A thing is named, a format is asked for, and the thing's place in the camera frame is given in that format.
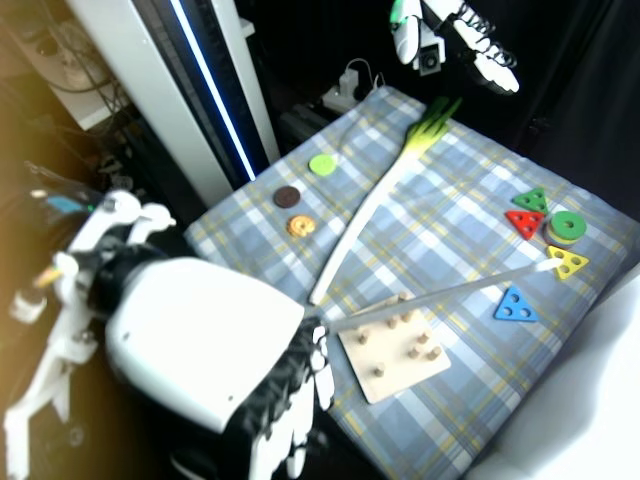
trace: green triangle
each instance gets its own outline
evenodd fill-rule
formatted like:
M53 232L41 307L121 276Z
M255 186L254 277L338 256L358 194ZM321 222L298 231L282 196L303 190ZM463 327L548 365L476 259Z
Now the green triangle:
M549 209L547 208L547 199L544 196L544 189L540 187L534 188L530 192L518 195L511 201L519 207L526 208L532 212L540 212L545 215L549 213Z

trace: yellow cookie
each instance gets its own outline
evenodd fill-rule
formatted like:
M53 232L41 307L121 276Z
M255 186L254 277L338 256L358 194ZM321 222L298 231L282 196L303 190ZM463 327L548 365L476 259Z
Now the yellow cookie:
M316 222L307 215L291 217L287 223L287 232L294 237L306 237L316 229Z

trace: blue triangle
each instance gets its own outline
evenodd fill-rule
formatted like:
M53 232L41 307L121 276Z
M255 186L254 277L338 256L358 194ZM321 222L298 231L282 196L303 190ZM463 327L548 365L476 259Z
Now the blue triangle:
M500 306L498 306L496 313L493 314L493 318L518 322L536 322L538 321L538 314L523 298L518 287L513 285L502 297Z

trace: table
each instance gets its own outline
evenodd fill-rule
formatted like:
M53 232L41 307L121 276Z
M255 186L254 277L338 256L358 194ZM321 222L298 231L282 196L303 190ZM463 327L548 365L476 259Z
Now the table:
M366 192L395 160L424 105L390 87L370 94L186 232L203 258L257 277L306 304L315 279ZM419 295L545 258L538 233L527 242L504 212L518 193L545 188L551 212L588 222L573 249L591 262L564 282L553 272L517 282L536 323L493 313L505 285L425 309L452 367L375 405L366 403L339 341L329 356L336 381L330 414L390 478L457 478L531 389L608 282L640 258L640 225L532 161L455 122L416 162L360 235L318 313L340 318L401 291ZM328 177L309 171L334 155ZM293 185L301 202L283 210L273 192ZM317 222L292 238L287 220Z

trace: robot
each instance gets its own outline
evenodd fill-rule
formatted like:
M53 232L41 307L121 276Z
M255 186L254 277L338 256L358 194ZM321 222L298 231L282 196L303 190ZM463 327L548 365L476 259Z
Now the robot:
M169 451L184 478L268 480L284 463L302 472L322 443L314 411L330 408L334 383L327 335L381 321L453 294L549 270L543 262L326 324L249 276L196 258L167 258L146 243L175 224L162 205L112 191L53 264L16 293L12 316L33 323L53 286L62 309L36 373L4 416L7 477L29 476L29 420L51 403L70 416L74 369L98 348L88 330L105 322L114 373L180 424L191 442ZM110 231L131 225L126 240Z
M439 72L448 50L476 82L499 94L518 92L515 56L491 39L495 26L467 2L396 0L389 22L398 59L420 75Z

